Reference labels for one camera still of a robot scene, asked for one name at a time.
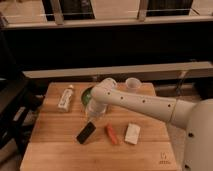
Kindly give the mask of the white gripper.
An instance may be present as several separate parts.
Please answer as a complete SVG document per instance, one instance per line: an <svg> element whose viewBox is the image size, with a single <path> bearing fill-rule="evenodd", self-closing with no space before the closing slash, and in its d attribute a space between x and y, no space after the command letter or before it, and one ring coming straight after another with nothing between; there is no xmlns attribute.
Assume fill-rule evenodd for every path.
<svg viewBox="0 0 213 171"><path fill-rule="evenodd" d="M106 113L107 107L103 106L101 108L93 109L91 105L86 107L86 114L89 120L98 119L99 117L103 116Z"/></svg>

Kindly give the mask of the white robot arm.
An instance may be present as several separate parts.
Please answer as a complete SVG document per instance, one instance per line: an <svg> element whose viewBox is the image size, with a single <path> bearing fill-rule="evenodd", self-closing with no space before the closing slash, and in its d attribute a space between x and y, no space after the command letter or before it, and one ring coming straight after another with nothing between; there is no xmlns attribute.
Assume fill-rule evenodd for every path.
<svg viewBox="0 0 213 171"><path fill-rule="evenodd" d="M159 96L129 93L117 89L106 78L91 90L86 111L102 115L108 105L145 114L186 131L183 171L213 171L213 99L197 103Z"/></svg>

